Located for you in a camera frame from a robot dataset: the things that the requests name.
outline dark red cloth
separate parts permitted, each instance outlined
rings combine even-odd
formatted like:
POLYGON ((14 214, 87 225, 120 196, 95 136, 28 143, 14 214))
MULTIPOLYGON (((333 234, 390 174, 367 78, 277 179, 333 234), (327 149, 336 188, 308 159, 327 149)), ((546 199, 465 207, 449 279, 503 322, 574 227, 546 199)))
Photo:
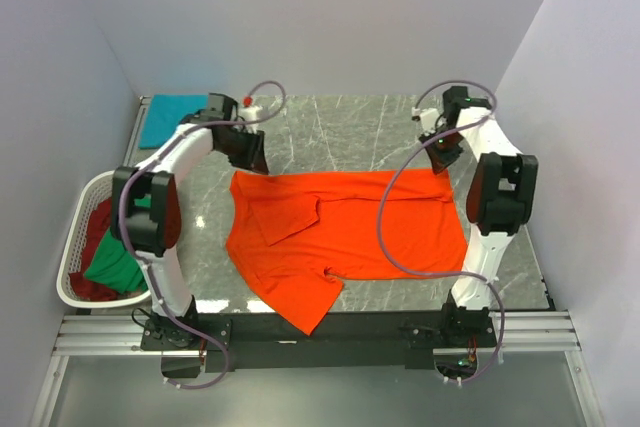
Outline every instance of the dark red cloth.
POLYGON ((111 198, 98 204, 98 207, 89 216, 87 224, 87 244, 82 251, 80 272, 69 274, 71 288, 78 297, 92 301, 115 300, 118 293, 102 284, 92 282, 84 278, 85 271, 91 265, 98 245, 109 229, 111 223, 111 198))

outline gray wall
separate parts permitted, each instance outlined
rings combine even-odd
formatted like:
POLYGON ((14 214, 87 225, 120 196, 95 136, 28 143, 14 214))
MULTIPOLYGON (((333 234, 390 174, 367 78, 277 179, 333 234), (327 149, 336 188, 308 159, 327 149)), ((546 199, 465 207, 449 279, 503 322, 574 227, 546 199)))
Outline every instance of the gray wall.
POLYGON ((498 117, 541 171, 531 232, 608 425, 638 425, 640 0, 545 0, 498 117))
POLYGON ((542 0, 88 0, 140 94, 495 87, 542 0))
POLYGON ((81 0, 0 0, 0 425, 26 424, 83 185, 121 160, 133 93, 81 0))

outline green cloth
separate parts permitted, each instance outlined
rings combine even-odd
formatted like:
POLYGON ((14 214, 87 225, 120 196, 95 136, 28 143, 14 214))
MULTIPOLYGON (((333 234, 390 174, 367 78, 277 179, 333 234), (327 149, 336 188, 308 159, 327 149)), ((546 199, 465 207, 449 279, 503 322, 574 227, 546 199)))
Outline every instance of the green cloth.
MULTIPOLYGON (((151 199, 136 199, 135 204, 149 207, 151 199)), ((147 290, 138 262, 131 257, 122 242, 111 235, 110 230, 107 230, 100 241, 84 278, 106 285, 120 294, 147 290)))

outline floor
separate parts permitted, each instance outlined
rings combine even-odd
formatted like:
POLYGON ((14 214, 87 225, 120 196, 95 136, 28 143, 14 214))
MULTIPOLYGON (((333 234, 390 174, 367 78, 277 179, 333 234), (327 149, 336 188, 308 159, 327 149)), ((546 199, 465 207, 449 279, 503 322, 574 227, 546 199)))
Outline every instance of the floor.
MULTIPOLYGON (((256 97, 256 103, 276 107, 275 97, 256 97)), ((397 168, 416 145, 418 125, 411 121, 415 97, 292 96, 284 115, 261 127, 272 174, 316 171, 368 171, 397 168)), ((437 105, 436 98, 423 105, 437 105)), ((149 105, 143 100, 132 146, 149 105)), ((133 165, 151 150, 132 148, 126 162, 133 165)), ((429 167, 427 155, 412 167, 429 167)), ((450 169, 456 206, 468 235, 464 203, 475 172, 467 149, 450 169)), ((212 153, 179 187, 183 232, 178 255, 187 284, 201 312, 268 312, 246 286, 225 250, 234 207, 228 186, 233 174, 225 156, 212 153)), ((546 309, 549 304, 526 229, 516 235, 499 271, 497 283, 508 309, 546 309)), ((334 311, 440 309, 451 288, 450 279, 347 281, 334 311)))
POLYGON ((564 354, 505 354, 462 389, 396 367, 246 370, 202 391, 157 358, 70 360, 52 426, 585 426, 564 354))

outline marble surface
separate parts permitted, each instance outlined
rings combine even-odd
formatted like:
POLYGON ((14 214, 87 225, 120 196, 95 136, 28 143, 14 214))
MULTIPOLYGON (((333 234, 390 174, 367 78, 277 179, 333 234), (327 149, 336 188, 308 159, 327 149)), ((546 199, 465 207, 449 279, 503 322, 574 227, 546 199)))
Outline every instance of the marble surface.
MULTIPOLYGON (((256 103, 275 108, 274 97, 258 96, 256 103)), ((263 124, 265 151, 272 174, 318 171, 396 169, 417 145, 418 125, 412 122, 415 97, 291 96, 284 115, 263 124)), ((437 99, 430 100, 437 104, 437 99)), ((144 122, 149 99, 139 116, 144 122)), ((134 129, 133 144, 139 134, 134 129)), ((151 155, 131 149, 128 165, 151 155)), ((426 155, 411 167, 429 167, 426 155)), ((475 171, 468 149, 450 167, 456 207, 468 236, 464 203, 475 171)), ((186 282, 201 312, 271 311, 237 273, 225 249, 234 206, 229 183, 233 169, 224 155, 213 153, 201 161, 179 186, 183 231, 178 255, 186 282)), ((526 229, 516 235, 499 270, 497 283, 508 309, 545 309, 548 302, 526 229)), ((451 279, 345 281, 333 311, 439 309, 451 279)))

